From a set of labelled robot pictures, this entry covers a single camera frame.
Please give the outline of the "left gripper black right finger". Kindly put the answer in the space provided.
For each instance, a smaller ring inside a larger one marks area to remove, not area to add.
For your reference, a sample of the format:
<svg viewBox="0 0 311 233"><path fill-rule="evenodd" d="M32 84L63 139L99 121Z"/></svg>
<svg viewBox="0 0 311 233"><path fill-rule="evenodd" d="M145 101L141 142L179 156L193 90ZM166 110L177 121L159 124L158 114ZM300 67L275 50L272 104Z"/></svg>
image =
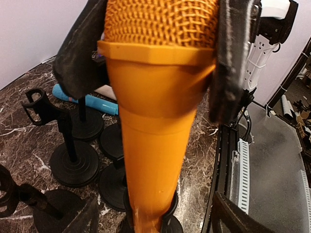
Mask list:
<svg viewBox="0 0 311 233"><path fill-rule="evenodd" d="M252 219L225 195L213 196L211 224L214 233L272 233L273 231Z"/></svg>

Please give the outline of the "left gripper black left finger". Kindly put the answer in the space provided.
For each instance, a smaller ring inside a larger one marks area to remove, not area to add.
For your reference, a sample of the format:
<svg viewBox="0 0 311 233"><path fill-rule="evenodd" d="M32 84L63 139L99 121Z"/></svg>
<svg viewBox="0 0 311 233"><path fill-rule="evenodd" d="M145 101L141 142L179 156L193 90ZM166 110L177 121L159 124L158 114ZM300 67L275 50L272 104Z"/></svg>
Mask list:
<svg viewBox="0 0 311 233"><path fill-rule="evenodd" d="M97 233L99 206L96 198L70 200L61 205L63 219L58 223L58 233Z"/></svg>

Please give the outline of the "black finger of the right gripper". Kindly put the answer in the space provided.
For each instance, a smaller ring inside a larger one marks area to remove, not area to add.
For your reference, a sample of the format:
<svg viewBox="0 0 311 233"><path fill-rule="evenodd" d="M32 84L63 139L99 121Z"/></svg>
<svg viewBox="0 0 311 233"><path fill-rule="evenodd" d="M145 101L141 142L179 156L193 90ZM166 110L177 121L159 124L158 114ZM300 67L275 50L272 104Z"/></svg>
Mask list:
<svg viewBox="0 0 311 233"><path fill-rule="evenodd" d="M243 93L243 76L250 45L261 14L259 0L219 2L216 69L209 87L209 119L228 124Z"/></svg>
<svg viewBox="0 0 311 233"><path fill-rule="evenodd" d="M105 58L92 59L104 31L106 5L106 0L87 1L54 60L56 80L74 99L108 83Z"/></svg>

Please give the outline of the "black microphone stand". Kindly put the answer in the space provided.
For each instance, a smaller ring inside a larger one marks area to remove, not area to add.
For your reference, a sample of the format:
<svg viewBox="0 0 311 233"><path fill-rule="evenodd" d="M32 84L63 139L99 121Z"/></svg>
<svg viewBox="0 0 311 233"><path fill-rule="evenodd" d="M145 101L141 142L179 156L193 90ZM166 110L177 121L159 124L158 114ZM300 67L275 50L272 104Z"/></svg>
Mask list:
<svg viewBox="0 0 311 233"><path fill-rule="evenodd" d="M33 210L34 224L40 233L63 233L77 217L85 201L64 189L43 194L30 184L17 185L9 170L0 166L0 217L11 216L20 202Z"/></svg>

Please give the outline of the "cream white toy microphone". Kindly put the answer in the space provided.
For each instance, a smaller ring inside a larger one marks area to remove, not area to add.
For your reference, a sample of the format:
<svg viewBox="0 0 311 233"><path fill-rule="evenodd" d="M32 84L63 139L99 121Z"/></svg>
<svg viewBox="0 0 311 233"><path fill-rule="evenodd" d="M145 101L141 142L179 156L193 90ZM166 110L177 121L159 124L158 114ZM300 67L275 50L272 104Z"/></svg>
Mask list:
<svg viewBox="0 0 311 233"><path fill-rule="evenodd" d="M96 93L98 93L100 95L103 95L103 96L105 96L107 98L110 98L112 100L117 100L112 87L109 86L109 85L101 86L101 87L95 89L94 92L96 92Z"/></svg>

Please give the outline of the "light blue toy microphone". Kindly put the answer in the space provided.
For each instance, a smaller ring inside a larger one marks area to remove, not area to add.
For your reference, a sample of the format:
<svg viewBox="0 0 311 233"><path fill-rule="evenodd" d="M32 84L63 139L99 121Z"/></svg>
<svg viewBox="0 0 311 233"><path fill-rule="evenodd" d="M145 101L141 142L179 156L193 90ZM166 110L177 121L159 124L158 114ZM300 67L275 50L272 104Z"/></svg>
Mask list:
<svg viewBox="0 0 311 233"><path fill-rule="evenodd" d="M52 94L63 101L67 102L73 102L73 103L78 103L78 100L67 96L63 90L61 89L59 84L55 84L54 87L52 88ZM110 114L113 116L117 116L119 114L119 106L116 103L103 100L101 98L92 96L92 95L86 95L85 96L85 102L86 106L96 109L100 112Z"/></svg>

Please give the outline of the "stand holding green microphone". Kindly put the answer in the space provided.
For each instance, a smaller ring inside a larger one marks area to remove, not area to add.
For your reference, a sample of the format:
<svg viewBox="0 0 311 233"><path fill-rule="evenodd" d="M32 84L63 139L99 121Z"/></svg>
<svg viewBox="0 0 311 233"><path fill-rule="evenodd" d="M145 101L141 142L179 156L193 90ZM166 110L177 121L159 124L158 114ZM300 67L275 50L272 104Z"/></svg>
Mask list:
<svg viewBox="0 0 311 233"><path fill-rule="evenodd" d="M80 188L95 180L100 170L96 150L88 143L74 140L68 110L53 105L45 90L32 88L25 93L28 102L21 102L28 118L35 126L57 121L64 142L53 151L49 165L54 178L64 186Z"/></svg>

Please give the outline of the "stand holding purple microphone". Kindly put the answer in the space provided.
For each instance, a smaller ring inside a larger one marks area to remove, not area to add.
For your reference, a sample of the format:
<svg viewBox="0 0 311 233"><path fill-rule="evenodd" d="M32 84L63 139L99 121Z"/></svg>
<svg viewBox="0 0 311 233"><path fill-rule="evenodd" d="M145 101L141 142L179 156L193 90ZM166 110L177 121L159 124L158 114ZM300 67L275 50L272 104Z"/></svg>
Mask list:
<svg viewBox="0 0 311 233"><path fill-rule="evenodd" d="M104 129L104 120L100 112L86 106L85 97L78 99L78 106L69 113L75 140L89 142L100 136Z"/></svg>

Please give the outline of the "orange toy microphone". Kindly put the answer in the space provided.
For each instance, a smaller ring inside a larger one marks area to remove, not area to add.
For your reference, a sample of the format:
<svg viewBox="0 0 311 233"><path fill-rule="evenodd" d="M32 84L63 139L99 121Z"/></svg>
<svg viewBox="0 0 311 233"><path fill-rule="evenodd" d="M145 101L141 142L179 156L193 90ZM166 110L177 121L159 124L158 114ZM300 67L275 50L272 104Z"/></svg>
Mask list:
<svg viewBox="0 0 311 233"><path fill-rule="evenodd" d="M216 0L110 0L104 39L121 119L134 231L157 233L171 207L197 106L215 69Z"/></svg>

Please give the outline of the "stand holding blue microphone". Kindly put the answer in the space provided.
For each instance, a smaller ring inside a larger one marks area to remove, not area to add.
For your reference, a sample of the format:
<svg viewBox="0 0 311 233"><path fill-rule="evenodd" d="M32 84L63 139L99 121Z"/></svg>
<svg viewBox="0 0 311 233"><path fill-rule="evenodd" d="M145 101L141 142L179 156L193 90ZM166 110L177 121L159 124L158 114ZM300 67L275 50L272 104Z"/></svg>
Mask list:
<svg viewBox="0 0 311 233"><path fill-rule="evenodd" d="M113 162L124 159L120 124L111 124L104 128L99 138L99 146L104 156Z"/></svg>

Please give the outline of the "stand holding cream microphone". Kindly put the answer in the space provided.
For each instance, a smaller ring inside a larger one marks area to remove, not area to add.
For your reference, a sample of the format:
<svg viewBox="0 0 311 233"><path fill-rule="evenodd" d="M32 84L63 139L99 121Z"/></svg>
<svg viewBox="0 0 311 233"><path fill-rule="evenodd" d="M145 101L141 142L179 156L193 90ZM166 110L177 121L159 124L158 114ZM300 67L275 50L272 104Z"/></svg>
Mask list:
<svg viewBox="0 0 311 233"><path fill-rule="evenodd" d="M125 212L123 195L127 188L124 157L113 160L112 164L103 169L98 189L101 199L110 208Z"/></svg>

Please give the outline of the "stand holding orange microphone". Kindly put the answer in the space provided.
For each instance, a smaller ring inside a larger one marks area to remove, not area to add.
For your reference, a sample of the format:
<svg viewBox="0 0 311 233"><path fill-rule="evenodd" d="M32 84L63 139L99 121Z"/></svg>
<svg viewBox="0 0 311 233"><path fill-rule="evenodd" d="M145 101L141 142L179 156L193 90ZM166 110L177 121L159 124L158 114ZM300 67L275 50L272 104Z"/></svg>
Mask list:
<svg viewBox="0 0 311 233"><path fill-rule="evenodd" d="M134 221L132 208L130 206L129 195L127 188L123 194L123 203L125 206L126 217L122 222L121 233L133 233L134 232ZM175 191L173 200L169 210L163 215L161 222L161 233L183 233L183 228L179 220L173 215L178 204L178 194Z"/></svg>

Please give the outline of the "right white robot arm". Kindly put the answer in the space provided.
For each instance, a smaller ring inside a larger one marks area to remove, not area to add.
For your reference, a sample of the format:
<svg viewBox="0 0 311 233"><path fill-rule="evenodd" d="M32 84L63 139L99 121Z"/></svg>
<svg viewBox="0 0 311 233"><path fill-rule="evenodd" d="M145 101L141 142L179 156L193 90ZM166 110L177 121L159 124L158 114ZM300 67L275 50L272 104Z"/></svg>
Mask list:
<svg viewBox="0 0 311 233"><path fill-rule="evenodd" d="M176 65L217 58L214 122L229 122L242 106L242 83L250 78L251 57L263 40L284 43L298 4L293 0L89 0L66 36L53 66L58 83L53 95L74 101L104 84L95 74L103 65L91 58L94 48L105 57L132 62Z"/></svg>

